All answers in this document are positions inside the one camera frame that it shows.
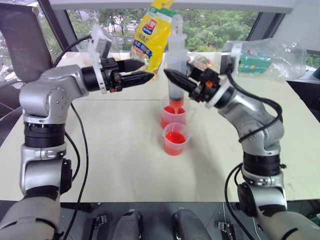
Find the clear plastic bottle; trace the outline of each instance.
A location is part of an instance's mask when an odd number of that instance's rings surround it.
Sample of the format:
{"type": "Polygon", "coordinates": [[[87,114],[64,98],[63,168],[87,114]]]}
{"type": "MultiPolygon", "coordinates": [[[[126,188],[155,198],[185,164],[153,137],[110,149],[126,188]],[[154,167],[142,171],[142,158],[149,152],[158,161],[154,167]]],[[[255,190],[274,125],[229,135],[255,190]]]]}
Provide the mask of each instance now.
{"type": "MultiPolygon", "coordinates": [[[[171,35],[168,36],[168,52],[165,56],[166,68],[177,70],[183,74],[187,72],[187,54],[185,41],[187,35],[183,33],[184,20],[180,14],[172,17],[171,35]]],[[[184,104],[185,91],[168,80],[170,105],[180,108],[184,104]]]]}

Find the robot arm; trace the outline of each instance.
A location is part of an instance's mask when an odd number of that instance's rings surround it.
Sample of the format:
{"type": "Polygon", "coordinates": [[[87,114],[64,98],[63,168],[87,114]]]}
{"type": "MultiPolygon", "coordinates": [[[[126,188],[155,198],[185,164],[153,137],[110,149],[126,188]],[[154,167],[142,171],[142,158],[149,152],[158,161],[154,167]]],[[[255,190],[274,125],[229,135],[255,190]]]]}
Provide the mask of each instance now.
{"type": "MultiPolygon", "coordinates": [[[[239,62],[239,47],[223,53],[220,74],[230,77],[239,62]]],[[[280,144],[284,135],[281,119],[269,114],[263,103],[236,90],[229,81],[221,84],[219,74],[207,68],[203,72],[189,65],[189,78],[176,70],[165,69],[168,79],[186,90],[197,102],[215,107],[237,130],[243,149],[241,168],[244,183],[238,185],[241,209],[256,217],[262,230],[273,240],[313,240],[320,227],[306,217],[287,211],[283,172],[280,170],[280,144]]]]}
{"type": "Polygon", "coordinates": [[[71,161],[64,158],[65,122],[72,101],[98,90],[119,92],[154,76],[144,71],[122,75],[144,64],[134,59],[104,58],[110,41],[103,35],[97,37],[90,42],[99,43],[91,53],[101,59],[93,59],[93,66],[55,67],[21,90],[25,140],[21,146],[20,189],[24,197],[0,223],[1,240],[60,239],[60,195],[72,185],[71,161]]]}

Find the plastic bag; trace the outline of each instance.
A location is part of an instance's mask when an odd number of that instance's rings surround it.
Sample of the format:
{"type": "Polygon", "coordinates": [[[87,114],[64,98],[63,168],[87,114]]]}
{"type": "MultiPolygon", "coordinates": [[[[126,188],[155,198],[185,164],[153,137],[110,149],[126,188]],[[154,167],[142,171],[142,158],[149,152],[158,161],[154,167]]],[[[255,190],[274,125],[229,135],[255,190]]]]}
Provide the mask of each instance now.
{"type": "Polygon", "coordinates": [[[169,10],[173,3],[174,0],[155,0],[136,29],[130,57],[145,63],[140,70],[156,73],[161,64],[175,14],[169,10]]]}
{"type": "Polygon", "coordinates": [[[295,80],[306,72],[307,51],[296,42],[285,44],[273,38],[227,41],[223,49],[230,50],[235,43],[242,43],[239,76],[295,80]]]}

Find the table surface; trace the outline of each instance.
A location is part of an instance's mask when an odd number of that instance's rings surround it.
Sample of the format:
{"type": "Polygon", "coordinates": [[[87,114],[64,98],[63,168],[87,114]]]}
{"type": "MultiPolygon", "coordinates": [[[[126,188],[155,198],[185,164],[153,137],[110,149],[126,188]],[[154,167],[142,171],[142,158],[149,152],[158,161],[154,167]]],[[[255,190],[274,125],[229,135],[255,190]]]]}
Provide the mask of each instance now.
{"type": "MultiPolygon", "coordinates": [[[[88,65],[85,53],[70,53],[61,64],[88,65]]],[[[219,53],[202,53],[219,65],[219,53]]],[[[99,91],[74,101],[82,118],[89,150],[89,172],[82,202],[223,202],[230,170],[242,161],[243,151],[234,127],[203,103],[191,102],[196,113],[188,128],[192,134],[186,150],[170,156],[163,150],[160,99],[168,94],[160,68],[156,79],[122,92],[99,91]]],[[[320,198],[320,124],[286,81],[238,77],[246,90],[277,101],[283,108],[285,134],[281,162],[287,199],[320,198]]],[[[76,202],[85,173],[85,148],[80,125],[69,110],[66,131],[76,143],[81,166],[62,202],[76,202]]],[[[24,142],[22,117],[0,148],[0,200],[17,201],[20,145],[24,142]]],[[[67,141],[66,157],[76,167],[76,155],[67,141]]],[[[238,201],[230,182],[230,201],[238,201]]]]}

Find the plastic cup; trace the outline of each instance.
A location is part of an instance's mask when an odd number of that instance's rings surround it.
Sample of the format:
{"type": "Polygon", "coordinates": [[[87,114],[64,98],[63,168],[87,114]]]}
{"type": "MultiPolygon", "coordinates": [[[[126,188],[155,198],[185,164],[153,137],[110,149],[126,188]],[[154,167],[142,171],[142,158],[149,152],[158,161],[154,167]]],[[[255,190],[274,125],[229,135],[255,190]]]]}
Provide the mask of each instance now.
{"type": "Polygon", "coordinates": [[[188,99],[184,99],[182,107],[177,108],[177,114],[175,114],[175,109],[170,106],[169,97],[165,96],[161,100],[161,126],[164,129],[169,123],[182,123],[186,124],[187,116],[193,116],[196,109],[190,107],[190,102],[188,99]]]}
{"type": "Polygon", "coordinates": [[[169,123],[163,129],[164,150],[172,156],[182,153],[190,140],[191,134],[186,125],[180,122],[169,123]]]}

